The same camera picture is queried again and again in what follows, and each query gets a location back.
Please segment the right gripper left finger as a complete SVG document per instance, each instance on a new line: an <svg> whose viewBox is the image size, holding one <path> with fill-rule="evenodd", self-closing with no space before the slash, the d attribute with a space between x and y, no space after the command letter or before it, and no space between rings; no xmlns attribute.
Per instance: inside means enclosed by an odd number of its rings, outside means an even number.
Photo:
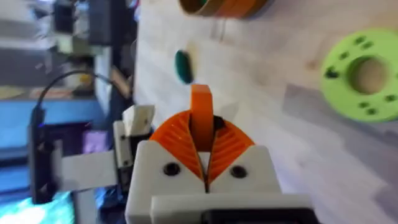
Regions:
<svg viewBox="0 0 398 224"><path fill-rule="evenodd" d="M173 115L137 145L125 219L128 224L199 223L195 201L206 195L190 112Z"/></svg>

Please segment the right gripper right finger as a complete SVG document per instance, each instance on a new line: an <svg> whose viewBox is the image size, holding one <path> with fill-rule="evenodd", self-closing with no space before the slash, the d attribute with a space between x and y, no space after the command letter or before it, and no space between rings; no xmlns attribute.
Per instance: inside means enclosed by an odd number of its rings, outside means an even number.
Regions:
<svg viewBox="0 0 398 224"><path fill-rule="evenodd" d="M209 193L275 193L281 188L270 152L223 118L214 117L215 138L207 168Z"/></svg>

